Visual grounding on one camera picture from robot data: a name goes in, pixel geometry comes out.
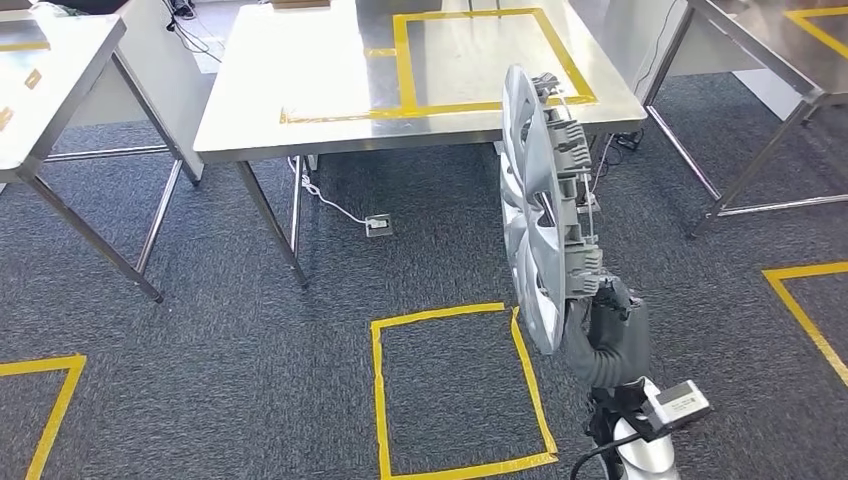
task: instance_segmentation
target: white cable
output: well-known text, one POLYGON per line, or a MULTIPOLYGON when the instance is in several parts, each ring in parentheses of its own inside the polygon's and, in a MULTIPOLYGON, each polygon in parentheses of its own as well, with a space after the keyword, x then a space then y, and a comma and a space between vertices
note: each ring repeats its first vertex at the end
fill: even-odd
MULTIPOLYGON (((668 7, 668 11, 665 13, 665 19, 663 20, 662 27, 660 28, 660 34, 657 36, 657 41, 654 44, 654 55, 651 58, 651 63, 648 65, 648 71, 636 81, 636 86, 633 88, 633 93, 638 93, 639 86, 642 82, 651 75, 651 70, 654 68, 654 62, 657 61, 657 55, 660 51, 660 40, 662 39, 663 33, 665 33, 665 29, 668 26, 668 19, 671 17, 671 11, 674 9, 674 5, 677 4, 677 0, 673 0, 671 5, 668 7)), ((639 75, 639 71, 636 71, 636 75, 634 75, 633 79, 636 79, 636 76, 639 75)), ((610 135, 609 140, 607 140, 607 144, 604 147, 604 152, 601 154, 601 162, 598 164, 598 170, 595 172, 595 181, 592 183, 592 193, 595 193, 595 188, 598 187, 598 181, 601 179, 601 170, 604 168, 604 163, 607 161, 607 150, 609 150, 609 146, 612 143, 612 140, 615 138, 615 135, 610 135)))
MULTIPOLYGON (((654 69, 654 62, 657 61, 657 55, 660 53, 660 40, 662 40, 663 33, 665 33, 665 28, 668 26, 668 19, 669 19, 669 17, 671 17, 671 11, 674 10, 674 6, 676 4, 677 4, 677 0, 673 0, 671 2, 671 5, 669 5, 669 7, 668 7, 668 11, 665 12, 665 19, 663 20, 662 28, 660 28, 660 34, 657 35, 657 41, 654 44, 654 56, 651 58, 650 65, 648 65, 648 71, 645 72, 644 75, 642 75, 642 78, 640 78, 636 82, 636 86, 633 87, 633 93, 634 94, 639 93, 639 85, 641 85, 641 83, 651 75, 651 70, 654 69)), ((637 70, 636 75, 633 76, 633 79, 635 80, 636 76, 638 76, 638 75, 639 75, 639 71, 637 70)))
POLYGON ((206 25, 203 23, 203 21, 200 20, 200 15, 197 14, 197 10, 195 10, 195 8, 191 6, 191 3, 186 3, 186 6, 189 10, 191 10, 191 13, 194 14, 195 20, 197 20, 197 23, 200 25, 200 28, 202 28, 203 31, 205 31, 207 35, 209 35, 209 38, 215 40, 215 43, 221 46, 221 50, 226 50, 227 47, 223 44, 223 42, 221 42, 221 40, 218 39, 218 36, 213 35, 212 32, 210 32, 209 29, 206 28, 206 25))
MULTIPOLYGON (((291 157, 289 157, 288 162, 289 162, 289 168, 292 169, 292 173, 297 175, 297 170, 294 168, 294 162, 292 162, 291 157)), ((352 213, 350 213, 347 210, 345 210, 344 208, 340 207, 338 204, 331 202, 331 201, 327 200, 326 198, 324 198, 324 195, 321 194, 321 190, 318 188, 317 185, 312 183, 312 181, 309 179, 309 175, 307 175, 306 173, 303 173, 300 176, 300 179, 301 179, 301 182, 303 182, 303 188, 305 188, 306 191, 309 192, 311 195, 318 197, 318 200, 321 200, 322 202, 326 203, 327 205, 329 205, 329 206, 335 208, 336 210, 344 213, 345 215, 347 215, 348 218, 350 218, 351 220, 353 220, 356 223, 361 223, 362 225, 368 224, 368 222, 366 222, 365 220, 360 220, 360 219, 354 217, 352 213)))
POLYGON ((604 168, 604 162, 607 161, 607 150, 609 150, 613 138, 615 138, 615 135, 610 134, 610 139, 607 140, 607 144, 604 147, 604 153, 601 154, 601 162, 598 164, 598 170, 595 172, 595 181, 592 183, 592 193, 595 193, 595 189, 598 188, 598 180, 601 179, 601 169, 604 168))

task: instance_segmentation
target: table top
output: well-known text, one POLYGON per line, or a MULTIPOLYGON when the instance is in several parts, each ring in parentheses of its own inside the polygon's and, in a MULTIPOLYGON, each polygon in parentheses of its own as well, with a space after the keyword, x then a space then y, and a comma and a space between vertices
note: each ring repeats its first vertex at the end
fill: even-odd
POLYGON ((810 103, 848 103, 848 0, 689 3, 810 103))
POLYGON ((0 25, 0 44, 23 45, 0 51, 0 183, 10 183, 37 172, 126 27, 117 15, 31 17, 0 25), (32 41, 39 38, 48 45, 32 41))
POLYGON ((556 75, 590 132, 635 130, 645 118, 563 0, 250 5, 236 18, 194 149, 215 163, 499 140, 514 63, 556 75))

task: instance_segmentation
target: power outlet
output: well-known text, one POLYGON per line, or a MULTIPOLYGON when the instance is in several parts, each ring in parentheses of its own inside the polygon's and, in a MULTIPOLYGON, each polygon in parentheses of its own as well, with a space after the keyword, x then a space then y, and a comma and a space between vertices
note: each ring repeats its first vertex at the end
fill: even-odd
POLYGON ((389 214, 371 215, 365 217, 365 235, 368 237, 384 237, 395 233, 392 230, 392 218, 389 214))

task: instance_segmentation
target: power cord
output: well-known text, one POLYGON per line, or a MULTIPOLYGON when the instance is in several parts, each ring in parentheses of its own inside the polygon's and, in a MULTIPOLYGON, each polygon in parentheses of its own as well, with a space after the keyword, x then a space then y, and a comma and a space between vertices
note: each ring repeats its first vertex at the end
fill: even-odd
POLYGON ((197 20, 197 23, 200 25, 200 28, 202 28, 203 31, 206 32, 207 35, 209 35, 209 38, 215 40, 215 43, 217 43, 218 45, 221 46, 221 51, 226 50, 227 47, 226 47, 226 45, 224 45, 224 42, 222 42, 220 39, 218 39, 217 35, 213 35, 212 32, 210 32, 209 29, 206 28, 206 24, 203 23, 202 20, 200 20, 200 15, 198 15, 197 10, 194 9, 194 5, 192 5, 192 3, 189 2, 189 3, 186 4, 186 6, 188 6, 188 9, 191 10, 191 13, 194 14, 195 20, 197 20))
MULTIPOLYGON (((288 163, 289 163, 289 168, 291 168, 291 170, 292 170, 292 173, 297 175, 297 170, 294 167, 294 162, 292 161, 291 157, 288 158, 288 163)), ((327 205, 329 205, 329 206, 335 208, 336 210, 344 213, 345 215, 347 215, 348 218, 350 218, 354 222, 362 224, 362 225, 368 225, 367 221, 360 220, 360 219, 356 218, 355 216, 353 216, 352 213, 350 213, 347 210, 345 210, 344 208, 340 207, 337 203, 331 202, 331 201, 327 200, 326 198, 324 198, 324 195, 321 194, 321 190, 318 188, 318 186, 316 186, 314 183, 312 183, 312 180, 309 179, 309 175, 306 172, 304 172, 301 175, 300 179, 301 179, 301 182, 303 183, 303 188, 305 188, 306 191, 309 192, 310 195, 314 195, 314 196, 318 197, 318 200, 321 200, 323 203, 326 203, 327 205)))
MULTIPOLYGON (((662 39, 662 36, 665 33, 666 27, 668 27, 668 19, 671 17, 671 11, 674 9, 674 5, 676 5, 676 4, 677 4, 677 0, 674 0, 673 2, 671 2, 671 5, 669 5, 669 7, 668 7, 668 11, 665 13, 665 19, 663 20, 662 28, 660 28, 660 33, 659 33, 659 35, 657 35, 657 41, 654 44, 654 55, 653 55, 653 57, 651 57, 650 65, 648 65, 648 71, 645 72, 645 74, 642 75, 642 77, 639 78, 639 80, 636 81, 636 86, 633 88, 634 92, 639 91, 639 86, 642 84, 643 81, 645 81, 646 78, 648 78, 651 75, 651 71, 654 69, 654 63, 657 61, 657 56, 659 55, 659 51, 660 51, 660 40, 662 39)), ((594 184, 592 185, 592 193, 595 193, 595 188, 598 186, 598 180, 600 180, 601 177, 606 175, 606 173, 603 172, 603 168, 604 168, 604 165, 606 164, 606 160, 607 160, 607 150, 610 148, 610 144, 612 143, 613 139, 615 139, 617 136, 621 136, 623 139, 625 139, 625 144, 622 144, 622 146, 624 146, 624 147, 626 147, 630 150, 634 150, 634 151, 636 150, 636 148, 638 148, 639 142, 642 141, 642 135, 638 135, 638 136, 631 135, 631 134, 610 135, 610 138, 607 141, 606 146, 604 147, 604 152, 601 154, 601 162, 598 164, 598 170, 597 170, 597 172, 595 172, 595 181, 594 181, 594 184)))
POLYGON ((605 445, 601 445, 598 448, 590 450, 589 452, 580 456, 576 462, 574 462, 574 466, 571 467, 571 475, 568 476, 569 480, 577 480, 577 474, 580 473, 580 468, 583 467, 583 464, 589 461, 590 458, 600 455, 606 451, 612 450, 613 448, 618 448, 622 445, 627 445, 628 443, 635 442, 642 438, 642 435, 638 433, 634 433, 629 437, 624 437, 621 440, 616 440, 614 442, 607 443, 605 445))
POLYGON ((674 0, 673 2, 671 2, 671 5, 669 5, 669 7, 668 7, 668 11, 665 13, 665 20, 663 20, 663 26, 662 26, 662 28, 660 28, 660 34, 657 35, 657 43, 654 45, 654 56, 653 56, 653 58, 651 58, 651 64, 648 65, 648 71, 645 72, 644 75, 642 75, 642 78, 640 78, 638 81, 636 81, 636 87, 633 88, 634 92, 639 91, 639 85, 646 78, 648 78, 651 75, 651 70, 654 69, 654 62, 657 61, 657 55, 659 55, 659 52, 660 52, 660 40, 662 39, 663 33, 665 33, 665 27, 668 26, 668 19, 669 19, 669 17, 671 17, 671 11, 674 10, 674 6, 676 4, 677 4, 677 0, 674 0))
POLYGON ((206 42, 204 42, 203 40, 198 38, 197 35, 186 30, 180 24, 180 22, 177 21, 177 18, 174 15, 174 8, 173 8, 172 5, 169 4, 168 0, 161 0, 161 1, 162 1, 162 4, 165 5, 165 7, 168 9, 168 12, 170 12, 170 14, 171 14, 171 23, 169 23, 165 27, 165 30, 168 30, 169 32, 174 32, 174 34, 177 36, 177 38, 180 39, 180 43, 183 44, 183 48, 185 48, 189 52, 191 52, 191 53, 202 53, 204 55, 209 56, 210 58, 212 58, 216 62, 221 63, 220 58, 216 57, 215 55, 213 55, 212 53, 209 52, 209 45, 207 45, 206 42))

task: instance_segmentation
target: cable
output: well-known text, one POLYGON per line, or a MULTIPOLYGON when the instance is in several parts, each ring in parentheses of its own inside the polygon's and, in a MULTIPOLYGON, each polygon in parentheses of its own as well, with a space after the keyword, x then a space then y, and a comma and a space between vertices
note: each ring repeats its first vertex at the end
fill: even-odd
POLYGON ((668 26, 668 18, 671 16, 671 11, 674 9, 674 5, 676 5, 676 4, 677 4, 677 0, 674 0, 673 2, 671 2, 671 5, 668 7, 668 12, 666 12, 666 14, 665 14, 665 20, 663 20, 663 26, 660 29, 660 34, 657 35, 657 43, 656 43, 656 45, 654 45, 654 57, 651 58, 651 64, 648 65, 648 71, 645 72, 645 74, 642 75, 642 78, 640 78, 636 82, 636 87, 633 89, 633 92, 638 92, 639 91, 639 84, 641 84, 646 78, 648 78, 651 75, 651 70, 653 70, 653 68, 654 68, 654 62, 657 61, 657 55, 660 52, 660 40, 662 39, 662 34, 665 33, 665 27, 668 26))
POLYGON ((207 45, 206 42, 204 42, 203 40, 198 38, 197 35, 186 30, 180 24, 180 22, 177 21, 177 18, 174 15, 173 5, 171 5, 168 0, 161 0, 161 1, 162 1, 162 4, 165 5, 165 8, 168 9, 168 12, 170 12, 170 14, 171 14, 171 23, 169 23, 168 26, 165 27, 165 29, 168 30, 169 32, 174 32, 174 34, 177 36, 177 38, 180 39, 180 43, 183 44, 183 48, 185 48, 186 50, 188 50, 191 53, 202 53, 203 55, 209 56, 210 58, 212 58, 216 62, 222 63, 220 58, 209 53, 209 45, 207 45), (192 49, 189 46, 189 44, 191 44, 197 50, 192 49))
POLYGON ((614 442, 607 443, 606 445, 602 445, 598 448, 595 448, 594 450, 589 451, 589 453, 582 455, 580 458, 577 459, 576 462, 574 462, 574 466, 571 467, 571 475, 569 475, 568 478, 570 480, 577 480, 577 474, 580 472, 580 468, 583 466, 584 463, 589 461, 589 459, 594 457, 595 455, 599 455, 599 454, 604 453, 608 450, 612 450, 613 448, 618 448, 618 447, 620 447, 622 445, 626 445, 630 442, 635 442, 636 440, 639 440, 640 438, 642 438, 641 435, 639 435, 638 433, 634 433, 633 435, 630 435, 629 437, 624 437, 621 440, 616 440, 614 442))
POLYGON ((601 154, 601 163, 598 164, 598 170, 595 172, 595 181, 592 183, 592 193, 595 193, 595 189, 598 188, 598 180, 601 179, 601 170, 604 168, 604 163, 606 163, 607 150, 609 150, 613 138, 615 138, 615 135, 610 135, 610 139, 607 140, 607 144, 604 146, 604 153, 601 154))
MULTIPOLYGON (((294 168, 294 162, 292 161, 291 157, 288 158, 288 162, 289 162, 289 168, 292 169, 292 173, 297 175, 297 170, 294 168)), ((360 219, 354 217, 352 213, 350 213, 347 210, 345 210, 344 208, 340 207, 338 204, 333 203, 333 202, 327 200, 326 198, 324 198, 324 195, 321 194, 321 190, 315 184, 312 183, 312 181, 309 179, 309 175, 307 175, 306 173, 303 173, 300 176, 300 179, 303 182, 303 188, 305 188, 306 191, 309 192, 311 195, 318 197, 318 200, 321 200, 322 202, 326 203, 327 205, 329 205, 329 206, 335 208, 336 210, 344 213, 345 215, 347 215, 348 218, 350 218, 351 220, 353 220, 356 223, 361 223, 362 225, 368 224, 368 222, 366 222, 365 220, 360 220, 360 219)))
POLYGON ((209 38, 215 40, 215 43, 217 43, 218 45, 221 46, 222 51, 226 50, 227 49, 226 45, 224 45, 224 43, 221 42, 221 40, 218 39, 217 35, 213 35, 212 32, 210 32, 209 29, 206 28, 206 24, 204 24, 203 21, 200 20, 200 15, 197 14, 197 10, 194 9, 194 6, 191 4, 191 2, 186 3, 186 6, 188 6, 188 9, 191 10, 191 13, 194 14, 195 20, 197 20, 197 23, 200 25, 200 28, 202 28, 203 31, 206 32, 207 35, 209 35, 209 38))

